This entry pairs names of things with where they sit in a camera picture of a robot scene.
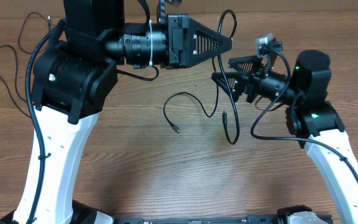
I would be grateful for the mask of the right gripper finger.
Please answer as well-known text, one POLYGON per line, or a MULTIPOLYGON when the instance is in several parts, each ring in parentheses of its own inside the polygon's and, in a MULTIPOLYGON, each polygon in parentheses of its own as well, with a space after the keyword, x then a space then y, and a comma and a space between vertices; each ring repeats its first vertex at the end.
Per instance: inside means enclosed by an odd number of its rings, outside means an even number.
POLYGON ((238 72, 246 71, 249 74, 256 73, 264 67, 262 59, 256 55, 230 58, 228 64, 238 72))
POLYGON ((211 75, 211 79, 223 89, 227 95, 232 95, 235 102, 239 97, 245 93, 246 86, 249 82, 247 72, 227 72, 226 80, 221 72, 214 72, 211 75))

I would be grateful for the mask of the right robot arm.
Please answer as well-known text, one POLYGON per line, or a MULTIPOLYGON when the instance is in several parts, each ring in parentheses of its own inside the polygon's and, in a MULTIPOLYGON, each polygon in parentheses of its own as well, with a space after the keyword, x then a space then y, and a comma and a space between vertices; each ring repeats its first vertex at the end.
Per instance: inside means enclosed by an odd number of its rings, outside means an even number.
POLYGON ((234 101, 245 94, 249 103, 260 96, 287 106, 287 140, 298 142, 313 161, 341 221, 358 223, 358 162, 344 123, 326 100, 331 79, 329 55, 304 50, 286 74, 273 71, 277 57, 288 64, 281 42, 257 44, 256 55, 229 59, 234 71, 214 72, 211 78, 234 101))

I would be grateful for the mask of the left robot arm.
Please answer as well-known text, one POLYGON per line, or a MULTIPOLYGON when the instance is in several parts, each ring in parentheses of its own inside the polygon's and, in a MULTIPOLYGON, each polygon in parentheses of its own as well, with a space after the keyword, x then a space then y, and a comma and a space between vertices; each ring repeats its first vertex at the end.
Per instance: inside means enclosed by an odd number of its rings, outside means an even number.
POLYGON ((87 139, 119 65, 190 68, 227 52, 232 37, 187 14, 127 23, 122 1, 64 1, 65 17, 32 52, 25 95, 34 141, 24 193, 1 223, 113 223, 114 217, 73 199, 87 139))

